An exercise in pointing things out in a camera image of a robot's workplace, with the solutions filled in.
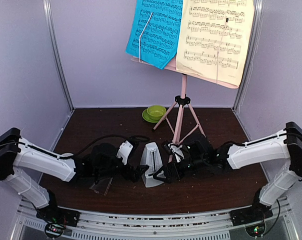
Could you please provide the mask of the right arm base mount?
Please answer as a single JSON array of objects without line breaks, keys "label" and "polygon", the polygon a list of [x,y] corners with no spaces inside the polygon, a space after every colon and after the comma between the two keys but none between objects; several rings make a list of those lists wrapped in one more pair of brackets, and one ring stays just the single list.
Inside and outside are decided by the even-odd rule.
[{"label": "right arm base mount", "polygon": [[246,207],[230,212],[233,226],[244,225],[246,233],[253,238],[262,237],[266,233],[265,220],[273,216],[272,210]]}]

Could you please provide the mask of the blue sheet music page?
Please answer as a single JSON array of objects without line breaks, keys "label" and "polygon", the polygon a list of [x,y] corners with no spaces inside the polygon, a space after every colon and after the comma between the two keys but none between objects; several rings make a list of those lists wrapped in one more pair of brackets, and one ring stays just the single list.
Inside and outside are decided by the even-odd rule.
[{"label": "blue sheet music page", "polygon": [[138,0],[125,52],[158,69],[177,53],[182,0]]}]

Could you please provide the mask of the clear metronome front cover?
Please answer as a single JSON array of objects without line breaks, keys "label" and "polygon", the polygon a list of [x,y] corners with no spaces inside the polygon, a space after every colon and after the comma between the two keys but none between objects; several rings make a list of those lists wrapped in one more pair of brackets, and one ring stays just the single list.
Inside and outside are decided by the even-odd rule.
[{"label": "clear metronome front cover", "polygon": [[90,186],[89,189],[97,194],[105,196],[108,193],[112,180],[112,177],[94,178],[93,184]]}]

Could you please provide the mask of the white metronome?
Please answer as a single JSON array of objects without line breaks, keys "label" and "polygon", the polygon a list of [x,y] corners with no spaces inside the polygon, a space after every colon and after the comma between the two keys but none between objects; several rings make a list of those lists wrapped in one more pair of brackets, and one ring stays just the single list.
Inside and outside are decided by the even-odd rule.
[{"label": "white metronome", "polygon": [[146,188],[151,188],[163,184],[163,181],[153,178],[153,174],[163,166],[160,151],[156,142],[150,142],[145,145],[140,165],[149,166],[145,173],[142,174],[142,180]]}]

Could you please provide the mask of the pink music stand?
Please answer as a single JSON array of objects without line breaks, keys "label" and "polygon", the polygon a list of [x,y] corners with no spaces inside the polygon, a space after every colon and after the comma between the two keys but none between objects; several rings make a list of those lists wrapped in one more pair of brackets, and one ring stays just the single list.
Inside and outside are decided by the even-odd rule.
[{"label": "pink music stand", "polygon": [[[180,145],[185,139],[186,137],[188,137],[189,135],[191,135],[195,130],[199,129],[201,134],[205,136],[204,130],[201,126],[201,123],[192,107],[192,105],[190,104],[190,99],[187,97],[186,95],[186,90],[187,90],[187,77],[191,76],[194,78],[198,78],[207,82],[211,82],[211,83],[215,83],[217,85],[229,88],[229,89],[237,89],[239,88],[239,86],[236,85],[232,85],[230,83],[225,83],[223,81],[219,81],[216,80],[215,82],[213,80],[210,80],[208,78],[204,78],[201,76],[198,76],[196,74],[184,74],[181,71],[176,69],[176,57],[174,57],[166,66],[165,69],[173,71],[173,72],[178,72],[181,73],[181,77],[182,77],[182,83],[181,83],[181,94],[175,97],[175,100],[173,102],[173,104],[169,107],[169,109],[167,110],[167,112],[164,114],[164,116],[159,120],[159,122],[153,127],[153,130],[155,131],[159,125],[166,120],[171,131],[173,132],[173,140],[172,143],[176,144],[176,145]],[[178,114],[177,114],[177,120],[176,120],[176,124],[175,124],[175,128],[172,127],[169,119],[167,118],[168,114],[173,110],[173,108],[178,104]],[[181,135],[181,129],[182,129],[182,123],[183,123],[183,114],[184,114],[184,108],[185,106],[187,106],[196,122],[195,127],[183,138],[180,139],[180,135]]]}]

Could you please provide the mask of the yellow sheet music page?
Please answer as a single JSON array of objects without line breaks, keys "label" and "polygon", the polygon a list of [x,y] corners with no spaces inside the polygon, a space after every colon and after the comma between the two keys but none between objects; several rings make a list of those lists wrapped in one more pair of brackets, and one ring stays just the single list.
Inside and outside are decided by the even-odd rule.
[{"label": "yellow sheet music page", "polygon": [[254,12],[252,0],[183,1],[177,71],[238,88]]}]

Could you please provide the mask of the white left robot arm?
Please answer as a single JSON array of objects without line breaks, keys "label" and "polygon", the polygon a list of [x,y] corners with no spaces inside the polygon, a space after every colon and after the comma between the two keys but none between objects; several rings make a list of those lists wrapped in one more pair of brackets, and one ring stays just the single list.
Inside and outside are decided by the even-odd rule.
[{"label": "white left robot arm", "polygon": [[52,222],[58,222],[62,210],[55,195],[27,175],[23,168],[30,168],[65,182],[78,178],[93,178],[94,183],[121,174],[124,179],[136,182],[148,170],[148,165],[133,167],[128,163],[130,155],[140,142],[147,138],[132,136],[119,146],[110,143],[89,144],[91,152],[86,156],[58,154],[41,148],[20,135],[16,127],[0,136],[0,181],[7,182],[19,195],[27,198],[38,211]]}]

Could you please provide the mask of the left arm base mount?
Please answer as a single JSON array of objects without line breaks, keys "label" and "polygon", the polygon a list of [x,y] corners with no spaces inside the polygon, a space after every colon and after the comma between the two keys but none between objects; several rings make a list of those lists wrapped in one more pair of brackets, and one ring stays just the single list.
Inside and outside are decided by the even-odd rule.
[{"label": "left arm base mount", "polygon": [[36,209],[36,217],[46,222],[44,233],[49,238],[59,238],[67,227],[76,227],[80,218],[78,211],[57,208],[56,211]]}]

